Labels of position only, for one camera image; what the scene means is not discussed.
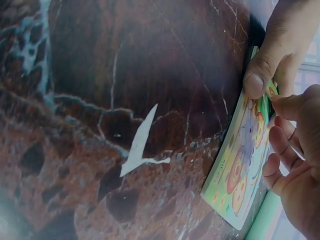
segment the table surface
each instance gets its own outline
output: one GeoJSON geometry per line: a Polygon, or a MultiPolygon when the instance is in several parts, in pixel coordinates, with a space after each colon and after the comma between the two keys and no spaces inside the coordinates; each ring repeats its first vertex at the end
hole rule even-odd
{"type": "Polygon", "coordinates": [[[241,231],[200,190],[241,91],[249,16],[265,26],[273,7],[1,1],[0,238],[243,239],[265,187],[241,231]],[[139,147],[135,158],[170,163],[120,177],[139,147]]]}

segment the colorful card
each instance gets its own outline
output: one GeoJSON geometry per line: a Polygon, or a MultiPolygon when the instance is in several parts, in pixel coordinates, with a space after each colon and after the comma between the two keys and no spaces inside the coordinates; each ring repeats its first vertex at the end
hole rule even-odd
{"type": "Polygon", "coordinates": [[[273,80],[270,80],[269,83],[268,83],[268,85],[266,86],[266,88],[265,88],[265,94],[266,94],[269,98],[271,98],[271,97],[273,97],[273,96],[275,96],[275,95],[278,95],[278,91],[277,91],[277,88],[276,88],[273,80]]]}
{"type": "MultiPolygon", "coordinates": [[[[251,57],[257,51],[255,47],[251,57]]],[[[269,87],[269,96],[277,92],[273,83],[269,87]]],[[[268,157],[268,101],[266,94],[258,100],[240,94],[222,147],[201,190],[202,198],[237,230],[242,229],[248,216],[268,157]]]]}

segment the orange circle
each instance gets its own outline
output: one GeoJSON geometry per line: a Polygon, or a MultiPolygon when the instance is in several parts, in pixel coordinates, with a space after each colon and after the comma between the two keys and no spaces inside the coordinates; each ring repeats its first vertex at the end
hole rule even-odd
{"type": "Polygon", "coordinates": [[[272,87],[269,87],[270,96],[273,97],[276,95],[275,91],[272,89],[272,87]]]}
{"type": "Polygon", "coordinates": [[[264,136],[264,129],[265,129],[265,118],[261,112],[258,112],[256,114],[256,124],[257,124],[257,130],[255,133],[255,148],[257,149],[262,142],[262,138],[264,136]]]}
{"type": "Polygon", "coordinates": [[[241,161],[242,154],[242,151],[239,149],[231,166],[229,177],[226,183],[226,192],[228,194],[231,194],[234,191],[241,178],[241,172],[244,166],[244,163],[241,161]]]}
{"type": "Polygon", "coordinates": [[[234,210],[234,214],[238,216],[238,213],[241,209],[242,203],[245,199],[245,193],[247,188],[247,175],[244,176],[237,185],[232,195],[232,208],[234,210]]]}

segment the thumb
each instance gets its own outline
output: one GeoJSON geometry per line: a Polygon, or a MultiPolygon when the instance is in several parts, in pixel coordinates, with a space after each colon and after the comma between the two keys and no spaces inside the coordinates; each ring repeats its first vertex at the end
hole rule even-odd
{"type": "Polygon", "coordinates": [[[250,61],[244,75],[244,90],[253,99],[260,98],[268,82],[285,56],[285,47],[268,33],[257,54],[250,61]]]}

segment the human hand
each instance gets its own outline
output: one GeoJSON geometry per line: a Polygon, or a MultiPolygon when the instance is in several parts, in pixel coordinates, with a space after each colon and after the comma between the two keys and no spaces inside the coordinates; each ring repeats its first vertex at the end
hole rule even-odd
{"type": "Polygon", "coordinates": [[[320,239],[320,85],[302,95],[276,96],[272,105],[278,114],[269,133],[275,153],[264,165],[263,176],[281,197],[292,225],[307,239],[320,239]],[[296,121],[297,127],[288,120],[296,121]],[[279,170],[280,161],[289,171],[287,176],[279,170]]]}
{"type": "Polygon", "coordinates": [[[244,75],[245,92],[260,98],[273,78],[279,93],[294,92],[296,73],[320,23],[320,0],[279,0],[259,52],[244,75]]]}

